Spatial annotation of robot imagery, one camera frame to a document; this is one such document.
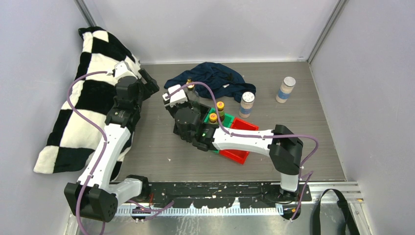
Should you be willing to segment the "clear glass cruet gold spout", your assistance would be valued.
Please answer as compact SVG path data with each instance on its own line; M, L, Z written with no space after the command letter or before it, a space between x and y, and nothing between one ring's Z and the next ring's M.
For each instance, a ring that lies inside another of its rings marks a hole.
M195 90L195 85L188 85L186 88L186 95L193 111L200 112L200 97L198 92Z

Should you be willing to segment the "sauce bottle yellow cap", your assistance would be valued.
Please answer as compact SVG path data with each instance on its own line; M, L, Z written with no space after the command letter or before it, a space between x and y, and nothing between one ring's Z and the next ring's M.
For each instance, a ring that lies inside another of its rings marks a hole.
M209 124L218 124L218 116L216 113L210 113L208 117Z
M216 108L218 111L218 117L220 118L220 121L223 122L225 120L225 111L224 111L225 104L222 101L218 101L216 103Z

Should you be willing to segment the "spice jar perforated lid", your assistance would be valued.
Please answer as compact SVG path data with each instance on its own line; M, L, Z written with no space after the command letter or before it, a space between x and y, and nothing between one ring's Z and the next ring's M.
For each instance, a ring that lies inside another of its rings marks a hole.
M244 92L241 96L239 116L248 118L251 114L255 95L252 92Z

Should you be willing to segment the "spice jar plain lid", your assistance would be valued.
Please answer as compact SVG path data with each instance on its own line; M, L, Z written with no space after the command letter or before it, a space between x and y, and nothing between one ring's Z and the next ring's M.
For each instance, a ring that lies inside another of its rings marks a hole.
M285 77L276 95L276 101L278 103L285 103L289 98L294 86L296 84L295 78L288 76Z

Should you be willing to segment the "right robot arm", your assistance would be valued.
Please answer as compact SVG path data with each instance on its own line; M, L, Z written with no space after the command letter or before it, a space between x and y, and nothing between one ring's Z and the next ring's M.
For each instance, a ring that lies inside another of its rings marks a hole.
M292 201L299 194L300 162L303 142L298 137L285 138L292 132L284 125L273 130L251 131L224 128L201 121L187 98L172 101L163 95L166 110L175 120L174 133L202 151L240 150L270 157L280 173L279 194Z

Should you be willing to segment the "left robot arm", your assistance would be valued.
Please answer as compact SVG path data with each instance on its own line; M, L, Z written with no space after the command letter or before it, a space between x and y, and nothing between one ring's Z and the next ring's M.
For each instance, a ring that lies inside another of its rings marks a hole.
M134 198L143 203L149 199L150 187L146 177L132 175L122 182L111 185L111 175L117 159L132 136L140 119L143 101L159 91L159 86L145 69L138 72L141 78L127 70L114 70L117 78L114 105L108 112L105 127L81 114L68 99L73 112L95 127L102 138L85 171L76 183L67 183L64 195L78 222L82 218L110 222L117 208Z

